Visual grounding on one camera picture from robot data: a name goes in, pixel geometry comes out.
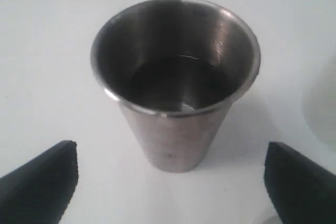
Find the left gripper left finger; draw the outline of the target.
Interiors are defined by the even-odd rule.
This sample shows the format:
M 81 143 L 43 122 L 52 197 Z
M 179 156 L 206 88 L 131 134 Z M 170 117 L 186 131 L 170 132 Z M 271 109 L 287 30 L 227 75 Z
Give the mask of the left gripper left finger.
M 57 143 L 1 177 L 1 223 L 59 223 L 78 179 L 76 142 Z

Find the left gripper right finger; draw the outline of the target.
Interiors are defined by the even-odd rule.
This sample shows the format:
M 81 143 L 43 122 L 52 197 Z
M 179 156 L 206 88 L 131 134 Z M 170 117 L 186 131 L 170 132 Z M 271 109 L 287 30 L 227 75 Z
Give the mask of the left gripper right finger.
M 269 143 L 264 184 L 282 223 L 335 223 L 335 174 L 289 145 Z

